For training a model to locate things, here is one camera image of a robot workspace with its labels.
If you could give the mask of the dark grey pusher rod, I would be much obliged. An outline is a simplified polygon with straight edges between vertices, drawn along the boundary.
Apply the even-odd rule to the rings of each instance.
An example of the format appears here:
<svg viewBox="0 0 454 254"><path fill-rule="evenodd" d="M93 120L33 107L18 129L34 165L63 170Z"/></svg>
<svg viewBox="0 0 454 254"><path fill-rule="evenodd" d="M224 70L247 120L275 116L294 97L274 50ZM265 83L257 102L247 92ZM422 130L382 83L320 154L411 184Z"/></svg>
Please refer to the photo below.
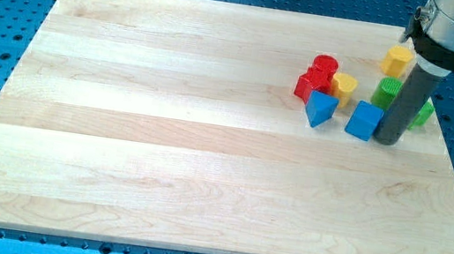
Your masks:
<svg viewBox="0 0 454 254"><path fill-rule="evenodd" d="M416 64L377 125L374 132L376 141L387 146L396 144L449 74L450 70L429 62L423 56L417 56Z"/></svg>

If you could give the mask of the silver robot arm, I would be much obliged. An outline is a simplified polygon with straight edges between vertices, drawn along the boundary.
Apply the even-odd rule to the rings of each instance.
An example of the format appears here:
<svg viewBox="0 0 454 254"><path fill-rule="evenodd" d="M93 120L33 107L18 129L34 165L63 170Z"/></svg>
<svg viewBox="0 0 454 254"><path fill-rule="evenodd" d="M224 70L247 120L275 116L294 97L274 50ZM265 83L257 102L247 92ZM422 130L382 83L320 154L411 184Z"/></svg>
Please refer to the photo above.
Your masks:
<svg viewBox="0 0 454 254"><path fill-rule="evenodd" d="M454 0L428 0L417 7L400 40L413 43L417 58L374 132L376 141L387 146L400 140L438 85L454 72Z"/></svg>

